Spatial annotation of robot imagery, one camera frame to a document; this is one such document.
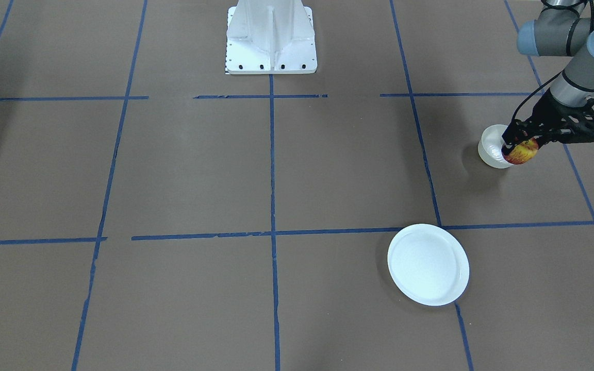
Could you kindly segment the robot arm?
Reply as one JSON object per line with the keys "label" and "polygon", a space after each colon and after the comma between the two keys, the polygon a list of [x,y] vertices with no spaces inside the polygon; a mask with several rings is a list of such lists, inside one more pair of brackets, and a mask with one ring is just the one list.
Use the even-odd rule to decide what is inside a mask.
{"label": "robot arm", "polygon": [[502,155],[534,143],[594,142],[594,16],[583,18],[589,1],[543,1],[537,19],[518,31],[518,51],[525,56],[569,57],[567,66],[545,82],[544,94],[526,120],[516,116],[502,134]]}

